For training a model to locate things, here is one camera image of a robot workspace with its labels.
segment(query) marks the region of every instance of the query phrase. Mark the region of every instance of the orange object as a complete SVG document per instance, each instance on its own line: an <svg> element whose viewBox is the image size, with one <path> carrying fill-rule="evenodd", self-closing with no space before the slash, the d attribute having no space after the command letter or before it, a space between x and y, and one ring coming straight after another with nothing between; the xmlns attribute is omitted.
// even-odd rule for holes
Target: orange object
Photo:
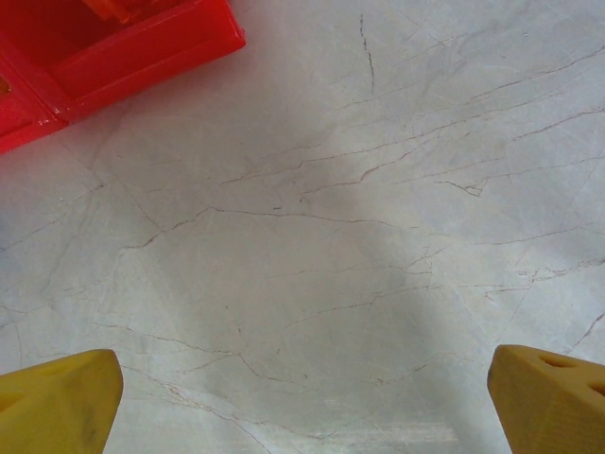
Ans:
<svg viewBox="0 0 605 454"><path fill-rule="evenodd" d="M180 0L83 0L103 20L116 17L122 24L145 19L165 9L172 8Z"/></svg>
<svg viewBox="0 0 605 454"><path fill-rule="evenodd" d="M605 453L605 366L500 345L488 389L513 454Z"/></svg>

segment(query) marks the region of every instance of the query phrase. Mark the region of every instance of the red plastic toy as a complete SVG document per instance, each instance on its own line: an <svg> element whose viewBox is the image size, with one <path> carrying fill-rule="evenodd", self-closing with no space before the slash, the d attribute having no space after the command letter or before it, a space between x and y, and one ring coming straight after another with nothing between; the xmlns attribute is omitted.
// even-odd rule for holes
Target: red plastic toy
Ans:
<svg viewBox="0 0 605 454"><path fill-rule="evenodd" d="M227 0L0 0L0 152L245 43Z"/></svg>

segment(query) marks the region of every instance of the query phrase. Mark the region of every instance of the red plastic container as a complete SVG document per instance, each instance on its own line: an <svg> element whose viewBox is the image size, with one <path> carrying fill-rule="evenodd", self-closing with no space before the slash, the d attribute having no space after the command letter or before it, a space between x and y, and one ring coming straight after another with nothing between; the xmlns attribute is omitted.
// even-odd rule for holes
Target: red plastic container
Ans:
<svg viewBox="0 0 605 454"><path fill-rule="evenodd" d="M134 24L82 0L0 0L0 152L245 45L226 0L182 0Z"/></svg>

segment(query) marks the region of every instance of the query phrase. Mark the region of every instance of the marble floor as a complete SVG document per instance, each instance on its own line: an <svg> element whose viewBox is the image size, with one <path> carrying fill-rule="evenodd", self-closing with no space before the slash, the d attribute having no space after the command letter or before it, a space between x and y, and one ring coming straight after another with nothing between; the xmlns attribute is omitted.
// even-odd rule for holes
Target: marble floor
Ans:
<svg viewBox="0 0 605 454"><path fill-rule="evenodd" d="M233 0L249 45L0 157L0 372L106 452L510 452L493 349L605 362L605 3Z"/></svg>

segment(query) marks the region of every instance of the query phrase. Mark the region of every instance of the white marble surface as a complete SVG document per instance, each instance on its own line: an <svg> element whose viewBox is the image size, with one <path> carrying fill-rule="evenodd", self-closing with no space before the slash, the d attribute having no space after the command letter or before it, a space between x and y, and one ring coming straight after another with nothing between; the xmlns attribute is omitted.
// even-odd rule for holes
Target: white marble surface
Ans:
<svg viewBox="0 0 605 454"><path fill-rule="evenodd" d="M509 452L498 343L605 362L605 4L233 7L0 157L0 372L114 349L112 454Z"/></svg>

